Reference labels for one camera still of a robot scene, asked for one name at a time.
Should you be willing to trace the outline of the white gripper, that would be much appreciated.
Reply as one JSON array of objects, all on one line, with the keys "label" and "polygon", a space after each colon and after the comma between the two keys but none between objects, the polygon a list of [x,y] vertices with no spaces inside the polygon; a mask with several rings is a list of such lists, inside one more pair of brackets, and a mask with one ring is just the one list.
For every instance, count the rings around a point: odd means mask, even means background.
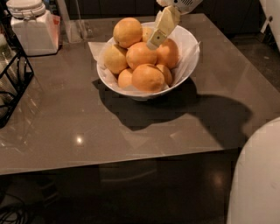
[{"label": "white gripper", "polygon": [[147,46],[156,50],[169,37],[180,21],[182,15],[192,12],[203,0],[156,0],[165,7],[155,20],[153,33],[150,35]]}]

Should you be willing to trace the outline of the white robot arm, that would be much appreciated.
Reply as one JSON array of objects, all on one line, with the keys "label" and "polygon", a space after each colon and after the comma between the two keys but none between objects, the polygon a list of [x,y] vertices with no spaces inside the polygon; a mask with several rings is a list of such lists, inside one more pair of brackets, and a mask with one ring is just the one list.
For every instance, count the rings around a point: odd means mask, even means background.
[{"label": "white robot arm", "polygon": [[186,175],[201,190],[185,210],[187,221],[216,212],[225,224],[279,224],[279,95],[248,62],[240,62],[224,82],[237,89],[234,101],[204,95],[198,118],[227,148],[168,157],[176,177]]}]

